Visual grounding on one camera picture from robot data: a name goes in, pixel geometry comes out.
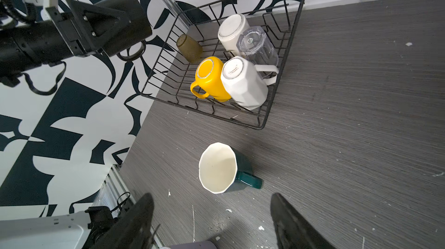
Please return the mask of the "dark green mug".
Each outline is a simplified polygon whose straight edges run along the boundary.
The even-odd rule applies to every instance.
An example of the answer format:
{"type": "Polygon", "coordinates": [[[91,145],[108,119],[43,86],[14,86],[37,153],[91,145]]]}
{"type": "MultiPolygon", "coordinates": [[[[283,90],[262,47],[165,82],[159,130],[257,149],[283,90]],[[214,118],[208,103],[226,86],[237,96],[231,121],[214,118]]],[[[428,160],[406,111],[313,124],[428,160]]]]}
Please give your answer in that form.
{"type": "Polygon", "coordinates": [[[263,180],[254,175],[248,157],[221,142],[213,143],[204,150],[198,170],[203,188],[215,195],[241,191],[248,186],[254,189],[263,187],[263,180]]]}

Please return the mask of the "white mug red inside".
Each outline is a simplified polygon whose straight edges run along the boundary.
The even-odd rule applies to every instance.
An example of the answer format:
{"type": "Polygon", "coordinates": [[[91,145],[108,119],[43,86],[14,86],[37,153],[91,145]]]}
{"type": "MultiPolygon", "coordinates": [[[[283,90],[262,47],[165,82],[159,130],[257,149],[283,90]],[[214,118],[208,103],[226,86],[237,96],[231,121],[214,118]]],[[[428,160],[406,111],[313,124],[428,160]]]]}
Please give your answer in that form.
{"type": "Polygon", "coordinates": [[[233,14],[226,18],[218,30],[218,38],[227,52],[234,56],[240,56],[237,42],[241,34],[250,28],[250,25],[243,14],[233,14]]]}

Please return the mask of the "lavender cup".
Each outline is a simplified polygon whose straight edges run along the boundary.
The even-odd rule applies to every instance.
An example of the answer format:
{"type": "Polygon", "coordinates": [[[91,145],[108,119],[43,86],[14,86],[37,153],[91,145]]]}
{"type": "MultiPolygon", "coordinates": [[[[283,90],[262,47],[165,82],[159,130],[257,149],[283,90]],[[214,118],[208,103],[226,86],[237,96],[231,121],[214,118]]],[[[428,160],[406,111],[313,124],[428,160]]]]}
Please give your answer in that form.
{"type": "Polygon", "coordinates": [[[176,244],[172,246],[164,246],[161,249],[217,249],[216,245],[208,240],[202,242],[193,242],[185,244],[176,244]]]}

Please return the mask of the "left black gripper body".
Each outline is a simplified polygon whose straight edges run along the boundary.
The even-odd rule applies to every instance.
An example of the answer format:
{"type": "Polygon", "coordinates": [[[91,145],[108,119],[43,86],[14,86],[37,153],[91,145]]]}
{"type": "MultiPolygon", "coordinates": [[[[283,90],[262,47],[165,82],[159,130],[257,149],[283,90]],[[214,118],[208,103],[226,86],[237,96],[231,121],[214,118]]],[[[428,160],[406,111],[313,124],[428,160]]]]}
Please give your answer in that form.
{"type": "Polygon", "coordinates": [[[61,13],[56,7],[47,7],[45,11],[73,56],[86,57],[87,52],[82,44],[74,15],[71,12],[61,13]]]}

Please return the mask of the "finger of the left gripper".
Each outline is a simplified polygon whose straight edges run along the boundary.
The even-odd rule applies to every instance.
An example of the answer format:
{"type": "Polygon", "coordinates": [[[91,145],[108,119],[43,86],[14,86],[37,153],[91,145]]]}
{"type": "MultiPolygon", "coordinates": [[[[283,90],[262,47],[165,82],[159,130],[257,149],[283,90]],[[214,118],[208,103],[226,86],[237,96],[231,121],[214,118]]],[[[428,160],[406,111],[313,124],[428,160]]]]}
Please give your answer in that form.
{"type": "Polygon", "coordinates": [[[81,45],[87,53],[103,51],[117,54],[127,49],[128,45],[121,39],[130,25],[126,12],[77,0],[67,0],[67,4],[74,17],[81,45]]]}

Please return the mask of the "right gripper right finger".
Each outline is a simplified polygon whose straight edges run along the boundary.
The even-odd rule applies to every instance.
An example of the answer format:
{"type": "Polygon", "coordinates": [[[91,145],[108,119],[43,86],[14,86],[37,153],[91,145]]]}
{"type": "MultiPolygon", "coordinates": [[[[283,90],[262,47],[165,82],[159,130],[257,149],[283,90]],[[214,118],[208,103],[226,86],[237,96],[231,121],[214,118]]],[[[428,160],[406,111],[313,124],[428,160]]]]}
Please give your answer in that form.
{"type": "Polygon", "coordinates": [[[279,249],[335,249],[280,193],[271,196],[270,212],[279,249]]]}

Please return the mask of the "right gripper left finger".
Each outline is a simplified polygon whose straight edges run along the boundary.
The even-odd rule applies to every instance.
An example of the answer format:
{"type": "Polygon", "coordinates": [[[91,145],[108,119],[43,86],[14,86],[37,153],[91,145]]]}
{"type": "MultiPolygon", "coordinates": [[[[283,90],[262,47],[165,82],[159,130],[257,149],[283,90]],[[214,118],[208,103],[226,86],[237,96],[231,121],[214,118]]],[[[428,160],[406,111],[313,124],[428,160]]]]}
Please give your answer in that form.
{"type": "Polygon", "coordinates": [[[94,249],[150,249],[154,242],[151,233],[153,212],[153,196],[146,193],[92,247],[94,249]]]}

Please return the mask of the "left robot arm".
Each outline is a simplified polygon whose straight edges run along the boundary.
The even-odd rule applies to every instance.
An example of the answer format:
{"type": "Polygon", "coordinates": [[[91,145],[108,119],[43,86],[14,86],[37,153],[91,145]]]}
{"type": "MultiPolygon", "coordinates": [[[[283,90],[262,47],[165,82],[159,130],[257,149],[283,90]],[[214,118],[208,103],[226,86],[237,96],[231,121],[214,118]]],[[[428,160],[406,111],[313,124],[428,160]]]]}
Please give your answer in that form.
{"type": "Polygon", "coordinates": [[[21,76],[33,92],[28,70],[43,64],[54,67],[71,57],[105,53],[113,56],[129,48],[123,33],[134,25],[137,0],[102,0],[95,4],[67,0],[61,13],[58,0],[1,0],[1,83],[15,87],[21,76]]]}

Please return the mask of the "olive glass cup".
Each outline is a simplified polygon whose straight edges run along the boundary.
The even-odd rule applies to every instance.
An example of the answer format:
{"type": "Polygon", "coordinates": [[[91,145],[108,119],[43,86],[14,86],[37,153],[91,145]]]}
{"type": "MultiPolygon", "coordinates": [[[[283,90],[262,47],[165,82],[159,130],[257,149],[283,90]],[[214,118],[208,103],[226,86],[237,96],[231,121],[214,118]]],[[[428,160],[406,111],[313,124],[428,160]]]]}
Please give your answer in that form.
{"type": "Polygon", "coordinates": [[[182,34],[176,41],[176,46],[182,56],[190,64],[200,63],[203,47],[191,36],[182,34]]]}

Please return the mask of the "clear glass cup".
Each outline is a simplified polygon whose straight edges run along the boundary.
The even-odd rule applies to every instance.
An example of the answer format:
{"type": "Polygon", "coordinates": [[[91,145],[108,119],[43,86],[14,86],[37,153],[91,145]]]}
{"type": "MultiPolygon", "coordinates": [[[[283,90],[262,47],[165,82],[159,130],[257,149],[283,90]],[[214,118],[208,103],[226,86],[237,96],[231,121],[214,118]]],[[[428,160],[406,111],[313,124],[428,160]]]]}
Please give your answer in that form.
{"type": "Polygon", "coordinates": [[[241,57],[255,65],[278,66],[278,53],[260,26],[253,26],[245,30],[239,36],[236,47],[241,57]]]}

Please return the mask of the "black mug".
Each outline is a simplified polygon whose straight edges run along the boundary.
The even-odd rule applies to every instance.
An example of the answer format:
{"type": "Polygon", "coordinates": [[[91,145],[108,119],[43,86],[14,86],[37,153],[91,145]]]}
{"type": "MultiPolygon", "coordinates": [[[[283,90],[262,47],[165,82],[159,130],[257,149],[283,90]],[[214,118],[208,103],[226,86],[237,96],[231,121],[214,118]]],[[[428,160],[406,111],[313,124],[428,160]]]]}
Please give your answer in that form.
{"type": "Polygon", "coordinates": [[[97,36],[102,36],[108,31],[114,33],[102,46],[102,50],[109,57],[117,55],[153,34],[146,10],[138,0],[102,0],[95,3],[95,6],[122,11],[128,19],[127,24],[124,24],[120,19],[112,16],[100,14],[93,17],[92,28],[97,36]]]}

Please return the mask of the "cream white mug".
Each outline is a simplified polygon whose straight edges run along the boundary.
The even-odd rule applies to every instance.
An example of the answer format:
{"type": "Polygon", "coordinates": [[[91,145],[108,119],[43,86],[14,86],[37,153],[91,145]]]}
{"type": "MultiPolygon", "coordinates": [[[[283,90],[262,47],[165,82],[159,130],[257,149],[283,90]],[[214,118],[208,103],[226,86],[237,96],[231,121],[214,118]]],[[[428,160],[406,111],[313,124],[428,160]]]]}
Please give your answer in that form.
{"type": "Polygon", "coordinates": [[[221,81],[226,92],[241,107],[254,110],[268,97],[268,87],[277,82],[279,69],[273,65],[255,65],[236,56],[222,68],[221,81]]]}

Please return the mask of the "yellow mug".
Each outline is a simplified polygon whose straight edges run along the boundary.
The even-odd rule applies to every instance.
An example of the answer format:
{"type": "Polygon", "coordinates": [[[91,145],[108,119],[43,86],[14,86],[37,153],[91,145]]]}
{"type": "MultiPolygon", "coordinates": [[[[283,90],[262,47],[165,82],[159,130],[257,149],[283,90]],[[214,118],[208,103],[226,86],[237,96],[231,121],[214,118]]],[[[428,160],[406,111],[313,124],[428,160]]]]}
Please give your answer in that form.
{"type": "Polygon", "coordinates": [[[224,63],[217,57],[205,58],[197,67],[195,81],[191,84],[190,91],[200,99],[212,96],[220,102],[226,102],[231,96],[225,90],[221,81],[221,73],[224,63]]]}

